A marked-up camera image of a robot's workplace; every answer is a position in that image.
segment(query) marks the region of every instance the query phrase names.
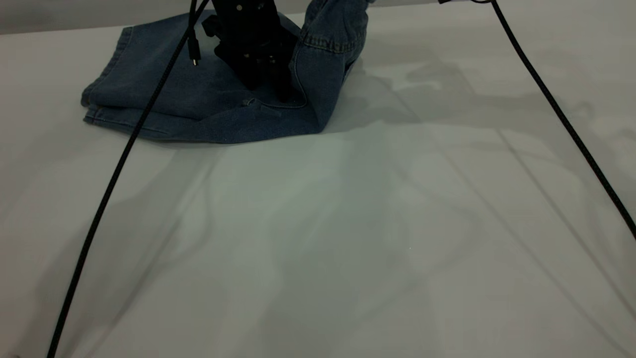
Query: jeans seam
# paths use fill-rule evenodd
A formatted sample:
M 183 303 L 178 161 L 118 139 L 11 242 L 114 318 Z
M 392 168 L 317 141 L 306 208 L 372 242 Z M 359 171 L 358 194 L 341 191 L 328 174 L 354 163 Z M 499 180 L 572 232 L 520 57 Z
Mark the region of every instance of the jeans seam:
M 121 122 L 113 122 L 111 120 L 106 120 L 106 119 L 103 119 L 103 118 L 97 118 L 97 117 L 89 115 L 89 114 L 86 114 L 86 117 L 90 118 L 90 119 L 98 120 L 98 121 L 101 121 L 101 122 L 107 122 L 107 123 L 110 123 L 110 124 L 123 125 L 124 127 L 128 127 L 128 128 L 134 128 L 135 127 L 132 124 L 126 124 L 126 123 L 121 123 Z M 159 131 L 158 129 L 152 129 L 152 128 L 143 127 L 142 130 L 169 135 L 168 132 Z

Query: white table surface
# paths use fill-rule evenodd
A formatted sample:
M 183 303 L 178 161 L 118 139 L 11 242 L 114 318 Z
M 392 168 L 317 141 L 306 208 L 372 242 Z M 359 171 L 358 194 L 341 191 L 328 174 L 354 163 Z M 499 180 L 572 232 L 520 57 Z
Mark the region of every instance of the white table surface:
M 501 2 L 636 214 L 636 3 Z M 636 243 L 492 8 L 369 13 L 324 134 L 135 145 L 58 357 L 636 355 Z M 81 121 L 119 31 L 0 36 L 0 355 L 45 356 L 127 140 Z

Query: denim fabric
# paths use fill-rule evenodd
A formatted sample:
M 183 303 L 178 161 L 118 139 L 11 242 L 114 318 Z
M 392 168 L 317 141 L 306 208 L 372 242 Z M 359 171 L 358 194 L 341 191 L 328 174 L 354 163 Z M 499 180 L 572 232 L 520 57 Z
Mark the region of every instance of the denim fabric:
M 321 132 L 363 49 L 373 1 L 314 0 L 302 29 L 281 15 L 282 25 L 299 37 L 289 64 L 295 92 L 286 103 L 267 84 L 247 90 L 214 55 L 219 40 L 198 25 L 200 65 L 192 66 L 188 52 L 181 52 L 140 136 L 245 143 Z M 212 14 L 206 11 L 202 19 Z M 180 15 L 125 28 L 109 64 L 82 94 L 84 121 L 130 133 L 187 25 L 188 16 Z

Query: gray wall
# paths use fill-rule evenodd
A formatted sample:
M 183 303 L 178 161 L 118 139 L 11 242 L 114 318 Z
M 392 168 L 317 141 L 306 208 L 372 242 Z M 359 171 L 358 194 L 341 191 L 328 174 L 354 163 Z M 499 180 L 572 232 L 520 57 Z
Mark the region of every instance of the gray wall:
M 378 0 L 375 6 L 436 3 Z M 304 12 L 309 0 L 276 0 L 284 13 Z M 0 0 L 0 33 L 140 24 L 188 11 L 188 0 Z

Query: black cable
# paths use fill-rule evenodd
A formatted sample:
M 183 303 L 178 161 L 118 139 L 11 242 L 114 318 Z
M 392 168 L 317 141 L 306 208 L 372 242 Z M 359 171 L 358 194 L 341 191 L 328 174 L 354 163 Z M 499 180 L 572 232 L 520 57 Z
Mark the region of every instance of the black cable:
M 616 193 L 616 191 L 614 191 L 614 188 L 612 188 L 612 185 L 609 183 L 609 181 L 605 177 L 605 174 L 603 174 L 603 171 L 598 166 L 596 160 L 594 159 L 590 151 L 585 146 L 585 143 L 583 143 L 583 140 L 581 139 L 581 137 L 579 137 L 578 133 L 576 132 L 576 130 L 570 123 L 570 120 L 567 119 L 567 117 L 565 116 L 565 113 L 563 112 L 561 107 L 558 105 L 556 99 L 554 98 L 554 96 L 552 96 L 552 93 L 550 92 L 546 84 L 541 79 L 541 76 L 539 76 L 539 73 L 537 72 L 537 70 L 534 69 L 534 66 L 532 65 L 532 63 L 530 63 L 530 60 L 528 60 L 528 57 L 523 52 L 521 45 L 519 45 L 519 42 L 517 41 L 515 34 L 510 29 L 510 25 L 508 25 L 508 21 L 506 20 L 503 12 L 501 12 L 501 9 L 499 8 L 499 4 L 497 3 L 497 0 L 471 0 L 471 1 L 478 4 L 488 4 L 488 3 L 492 4 L 492 7 L 494 8 L 495 13 L 497 14 L 497 17 L 499 18 L 501 25 L 504 27 L 504 30 L 506 34 L 508 35 L 510 42 L 512 43 L 513 47 L 515 48 L 515 51 L 519 55 L 519 58 L 521 59 L 525 67 L 528 69 L 528 72 L 530 72 L 530 75 L 532 76 L 534 81 L 537 83 L 537 85 L 541 89 L 541 92 L 543 92 L 543 95 L 546 97 L 546 99 L 550 103 L 550 106 L 552 106 L 552 109 L 555 111 L 557 117 L 561 120 L 561 123 L 563 124 L 567 132 L 570 134 L 570 137 L 572 137 L 572 139 L 574 140 L 576 146 L 579 147 L 579 150 L 583 154 L 583 157 L 585 157 L 585 160 L 588 161 L 588 164 L 592 168 L 592 171 L 594 172 L 594 174 L 596 174 L 601 185 L 603 185 L 603 188 L 607 192 L 607 195 L 609 195 L 610 199 L 612 199 L 612 202 L 616 206 L 616 209 L 618 209 L 618 212 L 623 217 L 623 220 L 627 224 L 627 227 L 629 227 L 630 231 L 632 232 L 632 236 L 636 240 L 636 224 L 634 224 L 634 220 L 632 219 L 630 212 L 625 208 L 625 205 L 621 201 L 621 198 L 618 197 L 618 194 Z
M 198 45 L 197 32 L 195 31 L 195 23 L 197 22 L 196 16 L 197 0 L 190 2 L 190 14 L 188 15 L 188 24 L 190 35 L 188 36 L 188 53 L 190 59 L 195 66 L 198 66 L 198 62 L 201 60 L 201 49 Z
M 174 53 L 172 54 L 172 58 L 170 59 L 170 62 L 168 62 L 168 66 L 163 72 L 163 76 L 159 80 L 159 84 L 157 85 L 155 92 L 153 93 L 152 97 L 150 97 L 150 100 L 148 101 L 148 105 L 146 105 L 146 109 L 144 109 L 141 115 L 141 118 L 139 118 L 139 121 L 137 122 L 135 129 L 133 129 L 132 134 L 130 135 L 130 139 L 128 140 L 128 143 L 126 144 L 126 147 L 124 148 L 123 153 L 121 154 L 120 160 L 117 163 L 117 167 L 115 167 L 115 171 L 113 173 L 113 176 L 111 177 L 111 181 L 108 183 L 108 186 L 106 187 L 106 192 L 104 193 L 104 197 L 102 198 L 102 201 L 99 204 L 97 213 L 95 214 L 95 217 L 93 218 L 93 222 L 90 225 L 90 229 L 88 230 L 88 234 L 86 236 L 86 240 L 84 241 L 84 245 L 82 246 L 81 252 L 79 253 L 78 262 L 77 262 L 77 265 L 75 266 L 73 277 L 71 278 L 71 284 L 69 285 L 69 289 L 66 292 L 66 297 L 64 298 L 64 304 L 62 305 L 60 316 L 57 319 L 57 324 L 55 326 L 55 331 L 53 332 L 53 338 L 51 339 L 51 345 L 49 346 L 46 358 L 55 358 L 57 346 L 59 345 L 60 338 L 62 337 L 62 331 L 64 330 L 64 324 L 66 323 L 66 318 L 69 314 L 69 310 L 71 309 L 71 303 L 73 302 L 73 296 L 75 295 L 75 290 L 77 289 L 78 283 L 80 282 L 81 272 L 82 272 L 82 269 L 84 268 L 84 263 L 86 262 L 86 257 L 88 256 L 90 245 L 93 242 L 93 239 L 95 237 L 95 232 L 97 232 L 97 227 L 99 226 L 99 222 L 102 219 L 104 210 L 106 210 L 106 205 L 108 204 L 108 200 L 110 199 L 111 194 L 113 193 L 115 184 L 117 184 L 117 179 L 119 179 L 119 175 L 121 174 L 123 166 L 126 163 L 126 159 L 128 159 L 128 155 L 130 154 L 133 144 L 135 144 L 135 140 L 137 139 L 137 137 L 139 136 L 139 133 L 141 132 L 142 126 L 144 125 L 146 119 L 148 118 L 148 115 L 150 114 L 150 111 L 155 105 L 155 102 L 157 98 L 159 97 L 159 94 L 161 93 L 163 86 L 168 80 L 168 76 L 170 75 L 170 72 L 172 71 L 174 64 L 177 62 L 177 58 L 179 57 L 179 54 L 181 53 L 183 46 L 185 46 L 186 41 L 188 40 L 190 36 L 194 23 L 196 23 L 199 17 L 201 17 L 201 14 L 203 13 L 205 9 L 205 5 L 207 5 L 208 2 L 209 0 L 203 0 L 197 12 L 195 13 L 194 21 L 188 22 L 187 30 L 185 31 L 185 33 L 183 34 L 183 37 L 179 41 L 177 48 L 174 50 Z

